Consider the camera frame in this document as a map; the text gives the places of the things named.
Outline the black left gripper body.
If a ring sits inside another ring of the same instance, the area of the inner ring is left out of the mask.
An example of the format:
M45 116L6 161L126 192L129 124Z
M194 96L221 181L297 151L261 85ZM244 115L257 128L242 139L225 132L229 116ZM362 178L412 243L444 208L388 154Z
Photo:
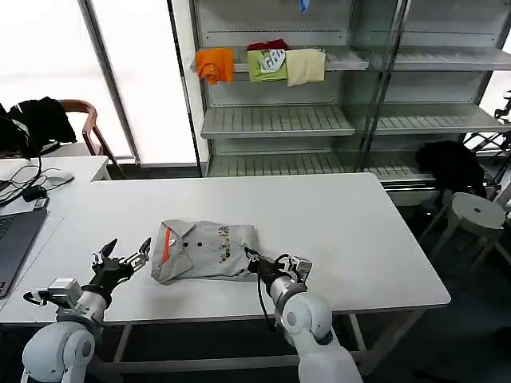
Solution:
M130 264L122 263L117 258L107 258L103 263L94 263L92 270L94 276L87 284L87 291L99 294L103 298L110 298L113 290L131 279L134 274Z

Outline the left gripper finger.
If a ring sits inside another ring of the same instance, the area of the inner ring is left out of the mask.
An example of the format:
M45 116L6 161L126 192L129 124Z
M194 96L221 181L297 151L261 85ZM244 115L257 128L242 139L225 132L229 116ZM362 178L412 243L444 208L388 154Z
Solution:
M112 254L113 249L117 244L117 239L113 239L106 243L99 251L93 253L92 267L101 267L105 260Z
M151 242L152 238L147 238L136 253L121 260L121 265L128 267L133 273L139 271L149 261Z

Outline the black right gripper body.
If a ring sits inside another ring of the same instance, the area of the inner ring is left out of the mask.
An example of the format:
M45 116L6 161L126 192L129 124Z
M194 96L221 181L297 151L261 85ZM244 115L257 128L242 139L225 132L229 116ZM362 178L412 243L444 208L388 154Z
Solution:
M294 277L289 273L289 271L293 271L292 267L291 257L278 257L276 260L261 257L259 273L256 274L256 277L265 285L271 285L281 277L288 277L293 280Z

